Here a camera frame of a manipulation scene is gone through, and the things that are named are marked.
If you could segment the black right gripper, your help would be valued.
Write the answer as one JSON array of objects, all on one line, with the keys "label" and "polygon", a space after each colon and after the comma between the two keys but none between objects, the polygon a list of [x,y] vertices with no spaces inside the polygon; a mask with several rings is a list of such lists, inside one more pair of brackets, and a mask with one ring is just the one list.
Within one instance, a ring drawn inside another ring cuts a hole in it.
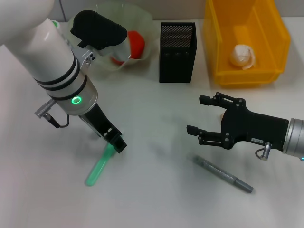
[{"label": "black right gripper", "polygon": [[249,142],[264,146],[270,143],[275,150],[282,151],[289,121],[247,109],[245,99],[234,98],[220,92],[213,97],[199,96],[199,103],[224,108],[221,132],[208,132],[187,125],[187,133],[197,136],[199,145],[222,147],[230,150],[238,142]]}]

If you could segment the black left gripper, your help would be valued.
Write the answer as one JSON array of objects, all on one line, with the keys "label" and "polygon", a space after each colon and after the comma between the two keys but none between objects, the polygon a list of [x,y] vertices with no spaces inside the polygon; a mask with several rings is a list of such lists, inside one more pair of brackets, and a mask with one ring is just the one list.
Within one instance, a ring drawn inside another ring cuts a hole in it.
[{"label": "black left gripper", "polygon": [[79,116],[100,137],[111,144],[117,153],[121,153],[127,146],[123,134],[108,120],[96,103],[88,112]]}]

